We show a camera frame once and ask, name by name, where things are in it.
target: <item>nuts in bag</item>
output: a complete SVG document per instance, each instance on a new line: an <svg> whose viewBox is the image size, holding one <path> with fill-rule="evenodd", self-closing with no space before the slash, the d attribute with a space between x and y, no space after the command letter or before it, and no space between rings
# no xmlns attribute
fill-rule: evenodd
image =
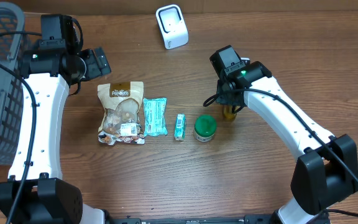
<svg viewBox="0 0 358 224"><path fill-rule="evenodd" d="M144 132L138 112L142 106L143 82L98 85L98 97L104 108L99 127L99 142L144 144Z"/></svg>

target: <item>plastic food bag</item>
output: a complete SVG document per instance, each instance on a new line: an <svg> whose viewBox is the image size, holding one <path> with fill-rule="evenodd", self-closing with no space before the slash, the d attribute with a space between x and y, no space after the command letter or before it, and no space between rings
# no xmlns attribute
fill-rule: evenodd
<svg viewBox="0 0 358 224"><path fill-rule="evenodd" d="M99 142L114 145L116 141L144 144L139 112L143 99L143 82L104 84L98 86L98 97L105 110L99 127Z"/></svg>
<svg viewBox="0 0 358 224"><path fill-rule="evenodd" d="M165 107L167 106L166 98L143 100L144 108L144 136L158 136L160 134L167 135L168 131L165 127Z"/></svg>

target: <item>white label sticker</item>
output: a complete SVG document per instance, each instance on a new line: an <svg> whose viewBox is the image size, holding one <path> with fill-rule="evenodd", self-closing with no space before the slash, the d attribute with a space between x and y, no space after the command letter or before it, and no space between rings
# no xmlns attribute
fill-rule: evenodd
<svg viewBox="0 0 358 224"><path fill-rule="evenodd" d="M121 136L136 136L136 123L121 124Z"/></svg>

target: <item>brown bag label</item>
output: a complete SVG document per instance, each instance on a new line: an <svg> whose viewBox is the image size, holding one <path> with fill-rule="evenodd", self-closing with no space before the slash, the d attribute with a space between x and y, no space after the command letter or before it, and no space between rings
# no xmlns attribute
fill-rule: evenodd
<svg viewBox="0 0 358 224"><path fill-rule="evenodd" d="M128 97L130 95L130 82L110 84L110 97Z"/></svg>

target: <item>wooden table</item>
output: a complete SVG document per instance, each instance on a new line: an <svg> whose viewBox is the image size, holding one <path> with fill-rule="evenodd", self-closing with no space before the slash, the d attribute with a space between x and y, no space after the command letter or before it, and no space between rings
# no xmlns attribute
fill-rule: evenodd
<svg viewBox="0 0 358 224"><path fill-rule="evenodd" d="M103 46L112 74L84 83L67 100L60 160L65 181L80 188L84 202L113 217L272 213L291 198L294 159L265 121L243 110L227 122L220 105L202 107L218 78L209 56L229 44L264 63L316 122L337 136L349 134L358 147L358 11L187 14L190 41L174 50L164 49L154 15L77 19L84 48ZM40 31L39 18L27 18L26 30ZM167 97L168 136L147 137L144 146L102 145L96 87L127 81L143 81L146 98ZM187 117L184 142L173 139L178 113ZM201 114L218 120L209 143L193 137ZM0 166L0 182L8 169ZM334 208L358 212L358 193ZM332 220L358 223L343 215Z"/></svg>

